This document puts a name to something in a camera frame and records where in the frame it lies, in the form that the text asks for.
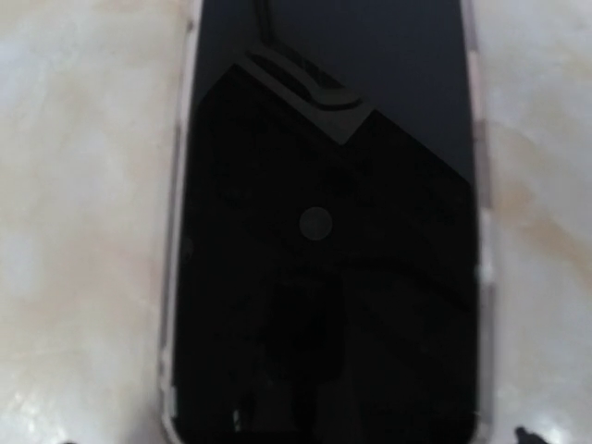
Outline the black phone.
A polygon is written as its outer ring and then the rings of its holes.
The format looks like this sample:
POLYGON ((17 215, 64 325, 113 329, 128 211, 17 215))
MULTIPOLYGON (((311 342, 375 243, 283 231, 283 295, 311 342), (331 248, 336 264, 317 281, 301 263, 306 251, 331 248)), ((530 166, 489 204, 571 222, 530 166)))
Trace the black phone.
POLYGON ((486 443, 470 1, 193 1, 159 344, 170 443, 486 443))

